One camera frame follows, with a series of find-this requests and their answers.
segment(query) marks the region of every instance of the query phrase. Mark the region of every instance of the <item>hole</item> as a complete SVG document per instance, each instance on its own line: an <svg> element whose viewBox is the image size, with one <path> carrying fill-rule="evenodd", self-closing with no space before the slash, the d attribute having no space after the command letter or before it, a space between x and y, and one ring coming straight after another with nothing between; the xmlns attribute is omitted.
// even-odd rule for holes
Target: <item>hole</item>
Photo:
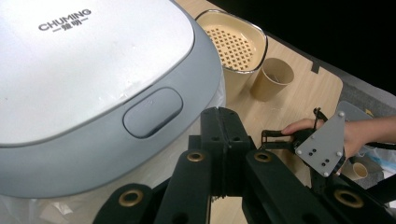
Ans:
<svg viewBox="0 0 396 224"><path fill-rule="evenodd" d="M192 152L187 156L189 161L202 161L204 159L204 154L200 152Z"/></svg>
<svg viewBox="0 0 396 224"><path fill-rule="evenodd" d="M363 199L350 190L337 189L334 191L334 197L338 202L352 208L362 208L364 206Z"/></svg>
<svg viewBox="0 0 396 224"><path fill-rule="evenodd" d="M256 154L254 154L254 158L256 159L256 161L270 161L271 160L271 156L265 152L258 152Z"/></svg>
<svg viewBox="0 0 396 224"><path fill-rule="evenodd" d="M186 224L189 222L189 217L186 213L177 213L172 217L173 224Z"/></svg>
<svg viewBox="0 0 396 224"><path fill-rule="evenodd" d="M119 204L123 207L132 207L140 203L143 199L143 192L140 189L130 189L119 197Z"/></svg>
<svg viewBox="0 0 396 224"><path fill-rule="evenodd" d="M319 224L320 219L317 216L315 216L314 214L304 214L303 222L309 223L309 224Z"/></svg>

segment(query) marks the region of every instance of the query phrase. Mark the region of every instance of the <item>steamer basket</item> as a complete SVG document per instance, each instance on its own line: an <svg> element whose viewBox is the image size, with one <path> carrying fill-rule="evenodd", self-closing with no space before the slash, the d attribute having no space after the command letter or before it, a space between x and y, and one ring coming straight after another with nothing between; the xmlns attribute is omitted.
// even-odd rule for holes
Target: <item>steamer basket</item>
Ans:
<svg viewBox="0 0 396 224"><path fill-rule="evenodd" d="M204 11L196 21L219 53L228 104L260 71L268 49L267 36L260 27L220 10Z"/></svg>

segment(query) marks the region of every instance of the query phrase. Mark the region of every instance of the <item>wooden table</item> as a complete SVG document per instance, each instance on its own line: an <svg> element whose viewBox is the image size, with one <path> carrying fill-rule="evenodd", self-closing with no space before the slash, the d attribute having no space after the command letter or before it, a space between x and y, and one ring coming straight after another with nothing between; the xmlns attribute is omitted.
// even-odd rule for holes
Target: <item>wooden table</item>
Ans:
<svg viewBox="0 0 396 224"><path fill-rule="evenodd" d="M176 0L193 18L207 9L221 9L205 0ZM293 69L293 82L269 102L259 102L249 93L255 79L252 76L238 98L226 107L238 113L247 134L253 138L256 147L261 144L262 130L281 130L289 123L313 118L313 110L331 117L335 112L343 83L341 79L320 67L317 73L311 71L312 61L269 37L266 58L279 58ZM296 156L286 150L275 154L285 162L300 181L310 186L308 168ZM241 198L224 198L212 203L211 223L247 223L241 208Z"/></svg>

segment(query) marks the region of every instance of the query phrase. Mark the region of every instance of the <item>black background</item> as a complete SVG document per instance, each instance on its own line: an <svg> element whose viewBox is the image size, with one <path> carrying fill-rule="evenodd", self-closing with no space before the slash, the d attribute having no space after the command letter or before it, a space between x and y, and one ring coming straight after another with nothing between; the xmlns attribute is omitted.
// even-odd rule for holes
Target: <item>black background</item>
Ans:
<svg viewBox="0 0 396 224"><path fill-rule="evenodd" d="M326 63L396 95L395 7L365 1L209 0Z"/></svg>

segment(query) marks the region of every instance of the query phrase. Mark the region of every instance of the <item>finger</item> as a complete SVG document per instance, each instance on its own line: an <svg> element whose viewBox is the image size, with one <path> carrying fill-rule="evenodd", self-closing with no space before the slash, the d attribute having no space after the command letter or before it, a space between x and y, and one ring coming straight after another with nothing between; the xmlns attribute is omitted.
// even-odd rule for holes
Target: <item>finger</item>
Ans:
<svg viewBox="0 0 396 224"><path fill-rule="evenodd" d="M281 132L283 134L292 134L302 129L313 128L315 121L313 119L301 119L289 124Z"/></svg>

